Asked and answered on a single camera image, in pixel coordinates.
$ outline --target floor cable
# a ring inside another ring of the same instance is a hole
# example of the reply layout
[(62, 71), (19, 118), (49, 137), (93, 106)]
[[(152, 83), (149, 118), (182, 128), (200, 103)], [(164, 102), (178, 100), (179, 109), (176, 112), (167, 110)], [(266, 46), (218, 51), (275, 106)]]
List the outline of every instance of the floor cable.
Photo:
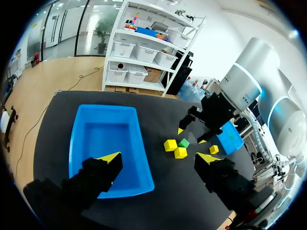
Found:
[[(79, 80), (77, 81), (77, 83), (76, 84), (74, 84), (73, 86), (71, 86), (67, 91), (70, 91), (71, 89), (73, 89), (75, 86), (77, 86), (78, 84), (79, 84), (79, 82), (83, 79), (83, 78), (86, 78), (86, 77), (88, 77), (88, 76), (90, 76), (90, 75), (92, 75), (92, 74), (94, 74), (94, 73), (97, 73), (101, 68), (103, 68), (104, 66), (102, 66), (102, 67), (95, 67), (94, 69), (95, 69), (95, 71), (93, 71), (93, 72), (91, 72), (91, 73), (89, 73), (89, 74), (87, 74), (87, 75), (79, 75)], [(48, 106), (50, 105), (50, 102), (49, 102), (49, 104), (47, 105), (47, 107), (43, 110), (43, 112), (41, 113), (41, 115), (40, 115), (40, 117), (39, 117), (39, 119), (37, 120), (37, 122), (35, 123), (35, 125), (33, 125), (31, 128), (30, 128), (30, 130), (26, 133), (26, 135), (25, 135), (25, 137), (24, 137), (24, 143), (25, 143), (25, 140), (26, 140), (26, 138), (27, 138), (27, 136), (28, 136), (28, 134), (32, 131), (32, 129), (34, 129), (35, 128), (35, 126), (39, 123), (39, 121), (40, 121), (40, 119), (42, 118), (42, 116), (43, 116), (43, 114), (44, 114), (44, 112), (47, 110), (47, 108), (48, 108)], [(24, 143), (23, 143), (23, 148), (22, 148), (22, 150), (21, 150), (21, 155), (20, 155), (20, 157), (19, 157), (19, 159), (18, 159), (18, 161), (17, 161), (17, 163), (16, 163), (16, 173), (15, 173), (15, 176), (14, 176), (14, 180), (16, 181), (16, 178), (17, 178), (17, 170), (18, 170), (18, 163), (19, 163), (19, 161), (21, 160), (21, 158), (23, 157), (23, 153), (24, 153)]]

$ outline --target blue plastic bin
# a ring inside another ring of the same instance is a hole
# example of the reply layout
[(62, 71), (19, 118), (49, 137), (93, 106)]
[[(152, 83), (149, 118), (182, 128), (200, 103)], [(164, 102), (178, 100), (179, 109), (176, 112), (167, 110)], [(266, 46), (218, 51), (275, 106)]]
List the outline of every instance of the blue plastic bin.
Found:
[(155, 37), (157, 35), (156, 31), (149, 30), (149, 29), (142, 28), (142, 27), (138, 27), (136, 29), (136, 32), (141, 33), (141, 34), (145, 34), (145, 35), (149, 35), (149, 36), (152, 36), (152, 37)]
[(69, 152), (69, 178), (82, 161), (121, 152), (123, 169), (110, 190), (98, 198), (135, 196), (150, 192), (154, 182), (149, 170), (136, 109), (82, 104), (73, 124)]
[(227, 155), (238, 150), (243, 145), (243, 140), (231, 121), (222, 126), (222, 133), (217, 135)]

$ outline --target black table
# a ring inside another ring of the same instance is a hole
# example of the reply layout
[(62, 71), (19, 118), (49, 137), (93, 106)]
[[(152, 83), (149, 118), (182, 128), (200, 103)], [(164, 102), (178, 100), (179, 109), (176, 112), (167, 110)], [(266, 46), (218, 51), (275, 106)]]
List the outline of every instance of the black table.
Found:
[[(34, 178), (50, 179), (60, 186), (68, 176), (71, 131), (81, 104), (132, 106), (137, 109), (145, 151), (155, 189), (142, 195), (98, 199), (82, 214), (117, 229), (217, 229), (231, 211), (216, 194), (210, 194), (194, 170), (197, 151), (209, 153), (211, 143), (198, 145), (205, 127), (192, 123), (177, 136), (177, 126), (196, 103), (118, 92), (60, 92), (52, 99), (43, 118), (34, 154)], [(188, 156), (175, 159), (165, 152), (167, 139), (190, 141)], [(222, 147), (217, 157), (225, 157)], [(244, 147), (228, 156), (236, 169), (251, 179), (253, 165)]]

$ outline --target white pipe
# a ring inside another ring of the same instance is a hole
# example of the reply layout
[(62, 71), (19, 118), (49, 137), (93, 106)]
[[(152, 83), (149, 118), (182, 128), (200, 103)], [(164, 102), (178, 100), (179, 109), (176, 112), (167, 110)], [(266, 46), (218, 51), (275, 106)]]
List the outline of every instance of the white pipe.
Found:
[(270, 163), (272, 163), (273, 165), (277, 165), (277, 166), (286, 166), (286, 165), (289, 165), (289, 164), (292, 164), (296, 161), (295, 158), (290, 158), (290, 160), (288, 161), (277, 161), (276, 159), (274, 159), (273, 157), (271, 157), (263, 148), (262, 146), (262, 143), (260, 141), (260, 138), (259, 138), (259, 134), (258, 134), (258, 129), (255, 125), (255, 122), (253, 121), (253, 119), (248, 116), (247, 114), (245, 113), (240, 113), (240, 116), (241, 117), (244, 117), (248, 120), (248, 122), (251, 124), (251, 126), (253, 127), (253, 130), (254, 130), (254, 134), (255, 134), (255, 137), (256, 137), (256, 143), (257, 143), (257, 146), (261, 152), (261, 154), (263, 155), (263, 157), (268, 160)]

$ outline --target wooden floor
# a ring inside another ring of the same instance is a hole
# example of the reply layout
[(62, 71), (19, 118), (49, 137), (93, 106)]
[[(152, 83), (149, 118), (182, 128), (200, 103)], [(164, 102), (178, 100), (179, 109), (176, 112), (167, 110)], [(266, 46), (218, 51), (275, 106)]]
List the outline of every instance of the wooden floor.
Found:
[[(42, 119), (28, 134), (24, 142), (26, 133), (39, 120), (42, 111), (49, 105), (56, 90), (68, 90), (78, 82), (79, 75), (85, 76), (96, 71), (94, 68), (103, 67), (104, 62), (104, 57), (59, 58), (41, 62), (34, 68), (30, 67), (23, 71), (5, 104), (9, 113), (13, 105), (19, 115), (10, 132), (10, 153), (6, 152), (6, 159), (12, 168), (15, 183), (22, 195), (24, 186), (33, 181), (34, 150)], [(83, 78), (72, 90), (101, 91), (102, 74), (103, 68)], [(162, 95), (161, 92), (150, 90), (140, 90), (140, 94)], [(172, 95), (166, 95), (166, 97), (176, 98)], [(221, 225), (220, 229), (224, 228), (226, 224), (228, 222)]]

